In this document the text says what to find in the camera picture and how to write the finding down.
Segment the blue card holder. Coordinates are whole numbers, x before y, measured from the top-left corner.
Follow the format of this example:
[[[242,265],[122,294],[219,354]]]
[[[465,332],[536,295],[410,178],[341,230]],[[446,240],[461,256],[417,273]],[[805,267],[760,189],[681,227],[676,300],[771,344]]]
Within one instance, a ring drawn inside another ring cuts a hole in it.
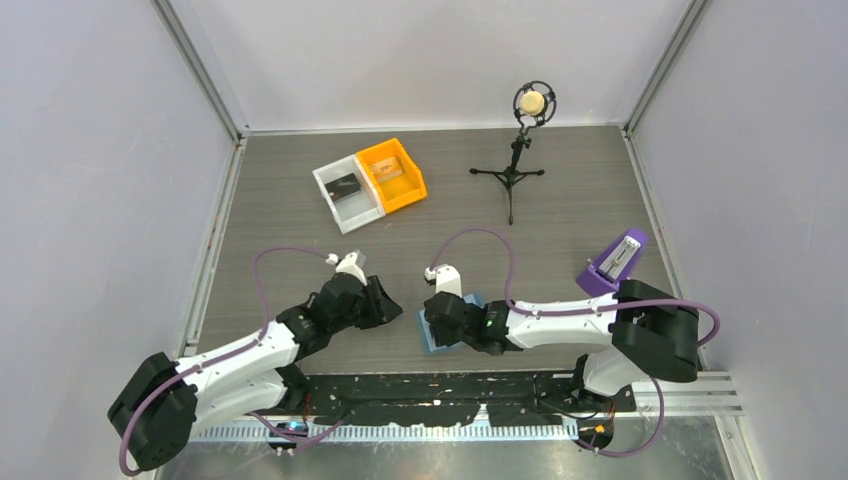
[[[471,293],[464,297],[464,301],[468,304],[482,307],[484,305],[483,297],[479,293]],[[453,345],[438,345],[434,334],[431,332],[430,324],[425,319],[425,310],[422,309],[416,316],[419,334],[422,339],[424,351],[427,355],[439,355],[465,347],[464,343],[456,343]]]

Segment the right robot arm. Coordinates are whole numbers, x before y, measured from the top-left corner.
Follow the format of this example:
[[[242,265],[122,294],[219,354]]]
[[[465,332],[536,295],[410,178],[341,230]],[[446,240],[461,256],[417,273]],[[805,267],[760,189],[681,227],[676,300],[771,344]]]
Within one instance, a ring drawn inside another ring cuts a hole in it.
[[[497,356],[547,345],[581,345],[566,395],[596,410],[644,379],[691,383],[698,374],[698,312],[638,280],[613,293],[573,302],[478,304],[439,291],[418,314],[431,353],[466,345]]]

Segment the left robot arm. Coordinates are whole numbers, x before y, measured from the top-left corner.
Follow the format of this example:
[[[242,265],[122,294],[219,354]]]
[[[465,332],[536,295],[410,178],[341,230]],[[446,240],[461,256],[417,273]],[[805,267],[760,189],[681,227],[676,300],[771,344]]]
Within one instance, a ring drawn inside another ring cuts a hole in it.
[[[107,412],[121,438],[122,472],[135,476],[155,470],[194,435],[243,414],[273,408],[298,412],[308,391],[298,361],[326,348],[347,328],[379,327],[402,312],[377,276],[360,280],[336,273],[305,302],[251,335],[193,357],[149,356]]]

